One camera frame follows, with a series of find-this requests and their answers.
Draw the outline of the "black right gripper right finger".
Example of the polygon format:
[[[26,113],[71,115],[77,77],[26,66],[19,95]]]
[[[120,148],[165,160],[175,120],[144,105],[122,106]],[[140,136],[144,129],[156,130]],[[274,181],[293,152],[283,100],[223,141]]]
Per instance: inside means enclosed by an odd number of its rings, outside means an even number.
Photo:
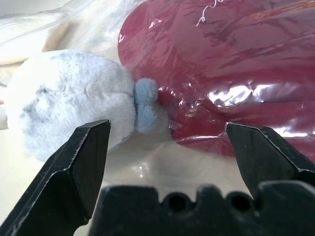
[[[269,127],[225,127],[242,179],[252,196],[265,181],[295,180],[315,188],[315,164]]]

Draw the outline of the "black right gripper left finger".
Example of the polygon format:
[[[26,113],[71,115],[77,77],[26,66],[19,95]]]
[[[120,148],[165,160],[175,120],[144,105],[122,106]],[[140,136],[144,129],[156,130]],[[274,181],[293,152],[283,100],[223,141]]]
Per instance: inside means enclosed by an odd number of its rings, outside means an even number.
[[[110,122],[75,129],[45,162],[0,226],[0,236],[73,236],[91,219],[100,191]]]

